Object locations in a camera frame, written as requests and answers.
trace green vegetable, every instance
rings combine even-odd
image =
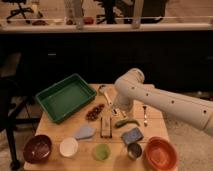
[[[115,128],[120,128],[128,123],[134,123],[134,124],[140,126],[139,122],[136,119],[128,118],[128,119],[122,119],[122,120],[117,121],[115,123]]]

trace red bowl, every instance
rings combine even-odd
[[[163,138],[149,139],[144,151],[148,163],[157,171],[172,171],[177,167],[177,153],[171,143]]]
[[[51,153],[51,140],[46,135],[36,135],[24,147],[23,156],[29,163],[45,161]]]

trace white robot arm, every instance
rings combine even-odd
[[[156,88],[147,88],[143,82],[144,74],[137,68],[119,77],[115,81],[118,94],[114,105],[121,110],[129,111],[133,106],[133,100],[142,101],[213,136],[212,102]]]

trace table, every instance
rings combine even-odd
[[[99,84],[91,84],[98,91]],[[109,96],[114,99],[116,91],[112,84],[108,86]],[[104,103],[105,108],[101,115],[110,115],[109,108],[107,107],[106,99],[103,95],[97,94],[94,101],[83,107],[80,111],[70,116],[67,120],[60,124],[55,124],[50,121],[46,113],[42,114],[36,135],[46,134],[52,140],[52,152],[48,160],[42,164],[30,164],[25,162],[25,170],[73,170],[73,171],[143,171],[150,170],[144,155],[136,161],[131,160],[127,156],[127,149],[121,140],[120,136],[123,132],[128,131],[135,127],[135,124],[127,124],[119,129],[112,129],[112,138],[100,138],[100,117],[94,122],[90,122],[91,126],[96,128],[96,133],[92,141],[79,141],[79,149],[75,156],[72,158],[64,158],[59,153],[60,142],[67,137],[72,136],[81,125],[87,123],[85,115],[94,106]],[[139,129],[142,131],[144,138],[139,141],[142,148],[145,148],[146,142],[152,136],[160,136],[169,140],[165,122],[162,113],[150,106],[147,107],[148,126],[144,127],[144,115],[142,102],[135,101],[133,107],[133,116],[140,122]],[[112,124],[120,119],[122,115],[112,116]],[[110,157],[105,161],[96,161],[93,159],[91,153],[92,149],[100,143],[106,143],[111,150]]]

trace green plastic tray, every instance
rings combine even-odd
[[[73,74],[36,94],[49,118],[60,123],[95,99],[97,92],[78,74]]]

